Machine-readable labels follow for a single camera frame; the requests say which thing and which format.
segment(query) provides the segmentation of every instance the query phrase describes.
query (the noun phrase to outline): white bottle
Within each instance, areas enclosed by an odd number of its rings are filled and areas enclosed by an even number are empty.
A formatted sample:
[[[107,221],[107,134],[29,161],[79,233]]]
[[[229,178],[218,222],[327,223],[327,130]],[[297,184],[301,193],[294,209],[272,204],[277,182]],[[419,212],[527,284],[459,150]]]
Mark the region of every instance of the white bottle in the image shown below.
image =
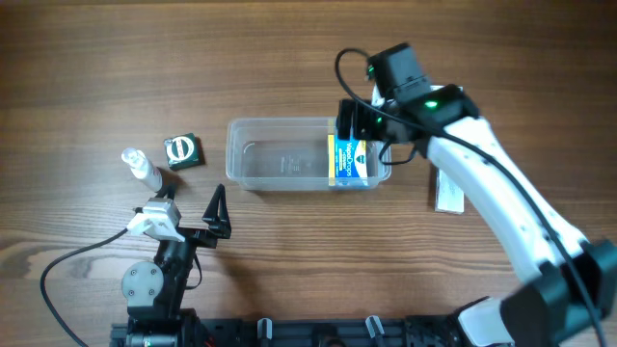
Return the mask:
[[[144,153],[135,148],[127,148],[122,153],[122,161],[131,167],[131,172],[154,192],[158,192],[163,187],[163,177]]]

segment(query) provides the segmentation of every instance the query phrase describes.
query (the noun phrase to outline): white circle logo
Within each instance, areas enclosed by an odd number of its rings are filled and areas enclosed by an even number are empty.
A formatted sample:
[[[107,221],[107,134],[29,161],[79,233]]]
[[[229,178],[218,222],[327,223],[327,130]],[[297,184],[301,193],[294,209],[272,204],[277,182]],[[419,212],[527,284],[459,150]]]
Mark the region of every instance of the white circle logo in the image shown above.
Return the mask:
[[[167,146],[167,155],[175,161],[182,161],[193,154],[195,151],[195,145],[191,139],[186,136],[178,136],[172,140],[172,143]]]

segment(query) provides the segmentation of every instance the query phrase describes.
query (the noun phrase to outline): clear plastic bin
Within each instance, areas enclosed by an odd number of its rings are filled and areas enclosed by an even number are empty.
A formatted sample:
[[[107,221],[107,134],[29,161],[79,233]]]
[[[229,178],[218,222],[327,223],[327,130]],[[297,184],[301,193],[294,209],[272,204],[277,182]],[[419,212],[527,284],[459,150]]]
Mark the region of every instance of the clear plastic bin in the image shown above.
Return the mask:
[[[227,175],[247,190],[313,191],[370,189],[388,179],[378,160],[384,144],[366,144],[368,178],[328,178],[328,135],[334,118],[234,120],[228,127]],[[390,161],[390,148],[384,161]]]

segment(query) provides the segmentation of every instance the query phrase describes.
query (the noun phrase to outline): dark green small box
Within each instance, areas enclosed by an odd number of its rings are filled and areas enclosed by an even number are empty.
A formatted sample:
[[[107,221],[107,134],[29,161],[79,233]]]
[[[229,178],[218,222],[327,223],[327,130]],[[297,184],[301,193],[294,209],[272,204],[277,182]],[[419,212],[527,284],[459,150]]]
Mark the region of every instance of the dark green small box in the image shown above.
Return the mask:
[[[170,169],[176,171],[201,164],[200,147],[193,133],[165,139],[163,144]]]

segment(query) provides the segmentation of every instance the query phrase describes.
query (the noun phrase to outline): wood grain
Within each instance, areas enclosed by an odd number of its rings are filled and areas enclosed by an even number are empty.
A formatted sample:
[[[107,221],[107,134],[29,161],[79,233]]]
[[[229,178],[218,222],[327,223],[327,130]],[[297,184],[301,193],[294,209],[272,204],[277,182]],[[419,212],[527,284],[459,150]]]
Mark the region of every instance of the wood grain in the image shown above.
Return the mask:
[[[70,345],[40,297],[42,269],[119,231],[148,199],[120,160],[125,147],[164,167],[162,140],[186,132],[207,165],[180,172],[182,223],[201,226],[223,182],[234,227],[218,250],[199,251],[205,281],[185,305],[201,317],[400,317],[511,292],[508,260],[472,206],[433,212],[425,161],[370,192],[256,194],[227,180],[231,120],[335,116],[334,57],[347,46],[410,42],[436,83],[466,88],[560,213],[592,240],[617,240],[610,2],[5,3],[0,346]],[[62,6],[41,6],[52,4]],[[343,72],[369,93],[361,68],[350,58]],[[50,274],[50,296],[83,339],[105,346],[126,319],[124,271],[155,250],[125,236],[72,258]],[[615,318],[604,328],[617,343]],[[593,341],[587,331],[568,345]]]

